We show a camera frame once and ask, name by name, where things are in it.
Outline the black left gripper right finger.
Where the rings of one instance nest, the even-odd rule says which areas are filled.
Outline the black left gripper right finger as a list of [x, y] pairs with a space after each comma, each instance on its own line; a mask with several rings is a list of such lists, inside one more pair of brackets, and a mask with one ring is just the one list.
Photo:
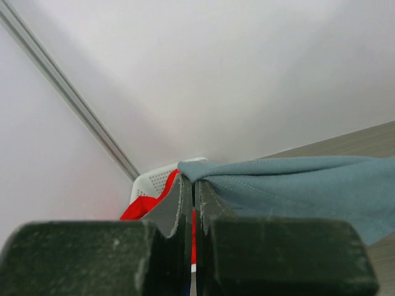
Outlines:
[[348, 223], [243, 217], [195, 183], [198, 295], [375, 295], [379, 282]]

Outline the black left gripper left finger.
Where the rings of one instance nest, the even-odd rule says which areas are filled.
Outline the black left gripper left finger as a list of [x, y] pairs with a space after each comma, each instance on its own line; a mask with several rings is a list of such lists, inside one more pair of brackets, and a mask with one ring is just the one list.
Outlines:
[[137, 221], [21, 226], [1, 252], [2, 295], [189, 295], [192, 185], [177, 175]]

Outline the grey-blue t shirt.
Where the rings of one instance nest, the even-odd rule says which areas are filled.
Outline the grey-blue t shirt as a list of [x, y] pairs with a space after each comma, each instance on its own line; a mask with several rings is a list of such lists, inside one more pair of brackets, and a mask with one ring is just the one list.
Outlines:
[[181, 162], [241, 216], [329, 218], [350, 223], [367, 245], [394, 232], [394, 159], [361, 156]]

